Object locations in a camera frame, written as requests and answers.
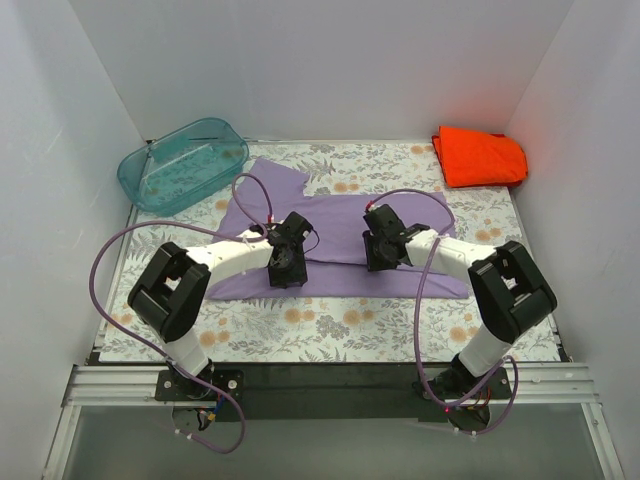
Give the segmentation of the teal transparent plastic bin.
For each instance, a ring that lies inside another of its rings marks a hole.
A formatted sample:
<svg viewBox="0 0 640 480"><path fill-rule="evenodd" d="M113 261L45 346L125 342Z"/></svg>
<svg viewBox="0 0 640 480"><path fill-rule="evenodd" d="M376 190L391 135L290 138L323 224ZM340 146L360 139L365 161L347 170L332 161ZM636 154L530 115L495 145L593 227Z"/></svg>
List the teal transparent plastic bin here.
<svg viewBox="0 0 640 480"><path fill-rule="evenodd" d="M117 179L138 210L169 217L230 185L248 157L246 141L228 122L203 118L128 155Z"/></svg>

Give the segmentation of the folded orange t shirt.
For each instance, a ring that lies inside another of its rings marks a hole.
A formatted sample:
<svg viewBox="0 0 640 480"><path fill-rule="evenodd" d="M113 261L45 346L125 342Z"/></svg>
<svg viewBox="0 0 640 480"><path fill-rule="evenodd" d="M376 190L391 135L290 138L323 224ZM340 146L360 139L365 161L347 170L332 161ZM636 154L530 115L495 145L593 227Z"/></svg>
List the folded orange t shirt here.
<svg viewBox="0 0 640 480"><path fill-rule="evenodd" d="M440 126L432 143L450 188L510 188L528 177L524 150L503 134Z"/></svg>

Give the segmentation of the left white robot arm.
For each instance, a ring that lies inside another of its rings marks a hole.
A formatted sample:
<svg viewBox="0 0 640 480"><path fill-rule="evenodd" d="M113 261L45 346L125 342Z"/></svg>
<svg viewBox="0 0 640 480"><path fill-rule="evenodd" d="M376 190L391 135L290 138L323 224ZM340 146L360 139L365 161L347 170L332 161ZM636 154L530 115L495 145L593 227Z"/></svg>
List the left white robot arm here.
<svg viewBox="0 0 640 480"><path fill-rule="evenodd" d="M231 240L184 249L167 242L156 251L128 296L128 305L152 330L169 356L171 384L192 400L209 399L213 362L194 331L210 287L252 270L267 272L275 288L307 282L304 241L313 232L296 212L266 228L258 225Z"/></svg>

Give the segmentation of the purple t shirt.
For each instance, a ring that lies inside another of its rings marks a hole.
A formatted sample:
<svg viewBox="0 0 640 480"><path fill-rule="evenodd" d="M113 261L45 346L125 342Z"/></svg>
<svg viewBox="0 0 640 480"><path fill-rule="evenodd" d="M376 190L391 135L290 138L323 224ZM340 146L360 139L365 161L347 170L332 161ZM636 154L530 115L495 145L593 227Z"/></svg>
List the purple t shirt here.
<svg viewBox="0 0 640 480"><path fill-rule="evenodd" d="M367 229L364 208L372 195L306 196L309 176L270 160L256 160L250 173L265 185L244 179L236 187L237 200L228 203L219 231L235 236L250 226L240 208L262 219L266 216L264 194L271 199L273 213L282 220L295 211L306 218L320 235L305 244L308 281L301 287L274 288L265 269L251 270L215 284L208 291L212 300L246 300L275 297L367 297L413 298L422 273L420 268L400 266L395 270L369 272L366 268L362 233Z"/></svg>

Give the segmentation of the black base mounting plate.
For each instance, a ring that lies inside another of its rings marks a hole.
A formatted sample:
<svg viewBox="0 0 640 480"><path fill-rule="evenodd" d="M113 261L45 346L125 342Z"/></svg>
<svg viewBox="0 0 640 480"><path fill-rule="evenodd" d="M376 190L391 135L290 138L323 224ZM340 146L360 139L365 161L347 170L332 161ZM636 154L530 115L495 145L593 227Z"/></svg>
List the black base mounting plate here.
<svg viewBox="0 0 640 480"><path fill-rule="evenodd" d="M417 381L410 363L219 363L210 374L248 420L443 422L445 413Z"/></svg>

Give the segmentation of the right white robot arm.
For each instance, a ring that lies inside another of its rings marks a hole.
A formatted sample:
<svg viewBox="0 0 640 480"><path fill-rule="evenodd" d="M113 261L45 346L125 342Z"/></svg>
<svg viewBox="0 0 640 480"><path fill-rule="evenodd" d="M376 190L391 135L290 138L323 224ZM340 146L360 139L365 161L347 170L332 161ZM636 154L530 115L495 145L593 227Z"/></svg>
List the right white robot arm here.
<svg viewBox="0 0 640 480"><path fill-rule="evenodd" d="M557 298L524 245L480 245L451 238L422 224L406 226L387 204L365 210L363 233L367 268L422 270L414 308L414 354L423 394L440 404L447 394L475 397L503 365L525 333L557 308ZM420 353L420 304L428 274L466 282L482 325L449 366L429 380Z"/></svg>

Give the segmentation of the aluminium frame rail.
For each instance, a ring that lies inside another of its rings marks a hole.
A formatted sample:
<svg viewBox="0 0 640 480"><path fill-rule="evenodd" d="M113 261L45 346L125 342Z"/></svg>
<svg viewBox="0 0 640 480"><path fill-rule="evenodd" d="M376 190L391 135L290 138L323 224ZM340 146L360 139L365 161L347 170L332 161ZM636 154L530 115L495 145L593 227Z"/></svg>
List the aluminium frame rail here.
<svg viewBox="0 0 640 480"><path fill-rule="evenodd" d="M417 370L409 363L223 363L214 372L216 384L251 394L399 394L416 396ZM490 382L491 402L508 394L530 404L580 404L599 400L589 369L581 363L525 362L515 373L509 366ZM165 365L99 365L73 369L64 405L146 405L190 401Z"/></svg>

